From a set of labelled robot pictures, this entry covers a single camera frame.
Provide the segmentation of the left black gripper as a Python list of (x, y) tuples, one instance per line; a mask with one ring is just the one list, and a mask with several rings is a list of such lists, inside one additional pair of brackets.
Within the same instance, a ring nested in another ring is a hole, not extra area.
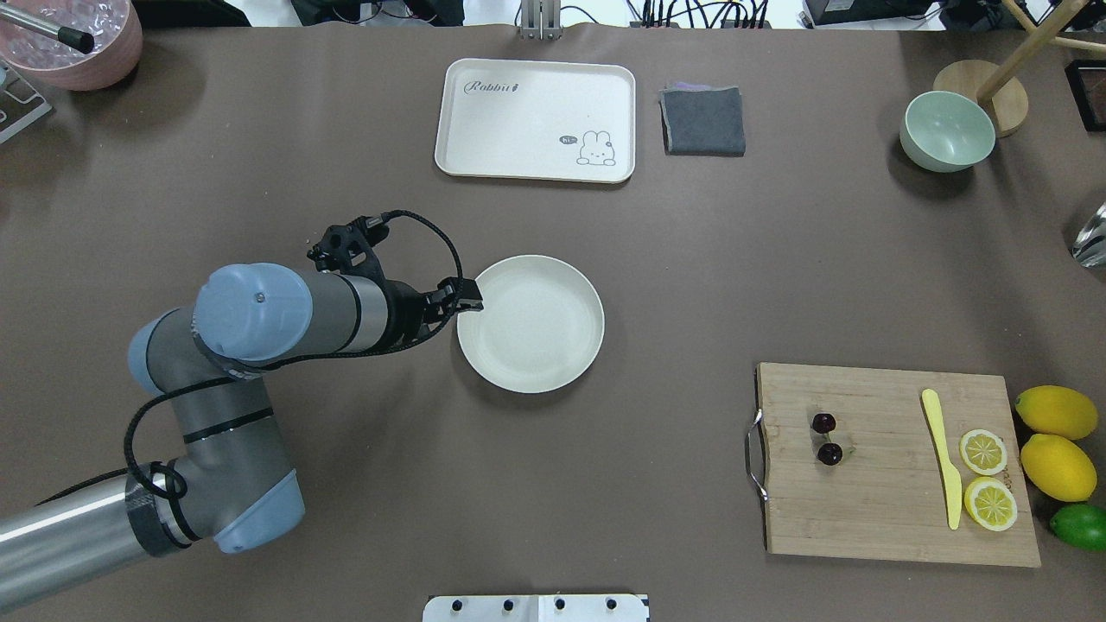
[(403, 281), (387, 281), (390, 292), (390, 322), (387, 349), (406, 346), (430, 335), (432, 324), (444, 326), (455, 314), (481, 311), (483, 296), (473, 279), (450, 276), (438, 289), (420, 294)]

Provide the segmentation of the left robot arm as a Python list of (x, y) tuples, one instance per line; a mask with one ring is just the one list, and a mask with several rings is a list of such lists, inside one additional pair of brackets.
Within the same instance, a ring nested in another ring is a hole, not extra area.
[(267, 371), (307, 359), (372, 357), (422, 342), (453, 312), (479, 310), (473, 280), (420, 294), (379, 273), (227, 265), (194, 305), (131, 341), (131, 373), (169, 404), (186, 453), (138, 463), (3, 521), (3, 611), (210, 538), (240, 554), (302, 520), (296, 469), (274, 419)]

